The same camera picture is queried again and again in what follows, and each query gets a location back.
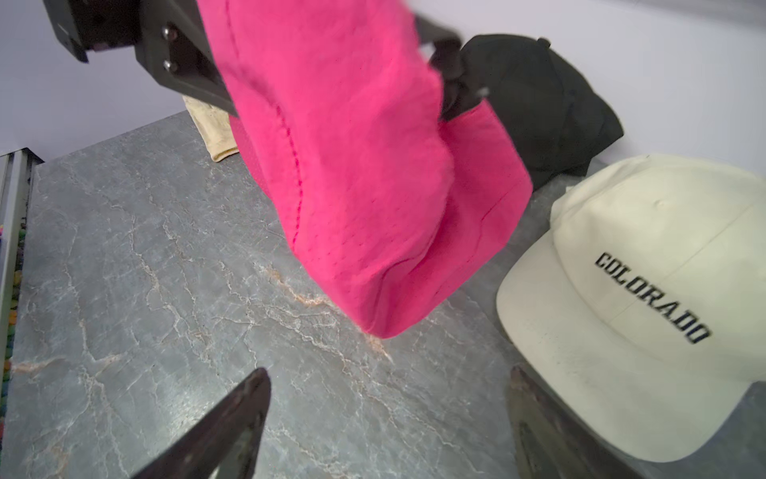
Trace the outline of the cream cap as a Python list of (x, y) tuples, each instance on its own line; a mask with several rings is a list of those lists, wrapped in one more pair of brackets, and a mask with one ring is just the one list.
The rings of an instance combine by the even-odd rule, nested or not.
[(554, 202), (496, 304), (594, 433), (684, 459), (765, 378), (765, 181), (668, 155), (614, 163)]

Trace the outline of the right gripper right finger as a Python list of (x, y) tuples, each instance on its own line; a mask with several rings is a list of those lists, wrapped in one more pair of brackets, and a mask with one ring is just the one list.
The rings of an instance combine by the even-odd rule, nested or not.
[(515, 366), (507, 387), (516, 465), (522, 478), (638, 478), (528, 366)]

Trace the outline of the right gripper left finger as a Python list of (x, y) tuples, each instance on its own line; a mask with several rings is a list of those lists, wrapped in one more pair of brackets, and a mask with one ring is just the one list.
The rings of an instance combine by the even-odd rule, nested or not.
[(255, 476), (271, 399), (267, 370), (255, 369), (137, 478)]

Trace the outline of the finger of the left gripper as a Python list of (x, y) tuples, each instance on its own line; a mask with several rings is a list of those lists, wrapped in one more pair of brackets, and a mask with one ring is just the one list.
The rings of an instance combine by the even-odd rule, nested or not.
[(415, 16), (415, 26), (420, 45), (434, 47), (429, 64), (444, 84), (441, 119), (451, 121), (477, 107), (489, 96), (489, 89), (468, 69), (461, 37), (421, 15)]
[(219, 69), (195, 0), (138, 3), (136, 58), (160, 85), (231, 115), (237, 110)]

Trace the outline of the black cap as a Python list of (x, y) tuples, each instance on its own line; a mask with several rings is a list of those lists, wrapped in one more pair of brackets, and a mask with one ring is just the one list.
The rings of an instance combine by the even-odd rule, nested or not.
[(584, 177), (592, 160), (624, 137), (612, 107), (549, 40), (478, 35), (462, 56), (488, 89), (535, 190), (558, 175)]

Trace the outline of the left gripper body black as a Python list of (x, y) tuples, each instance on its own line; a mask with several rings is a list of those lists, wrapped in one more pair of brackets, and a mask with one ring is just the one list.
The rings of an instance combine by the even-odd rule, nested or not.
[(44, 0), (54, 34), (81, 63), (90, 51), (134, 46), (140, 38), (135, 0)]

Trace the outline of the pink cap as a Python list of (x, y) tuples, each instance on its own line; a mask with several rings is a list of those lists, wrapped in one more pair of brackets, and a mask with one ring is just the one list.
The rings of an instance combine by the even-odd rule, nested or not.
[(400, 335), (490, 261), (533, 185), (486, 101), (443, 80), (401, 1), (203, 1), (235, 139), (291, 251), (365, 333)]

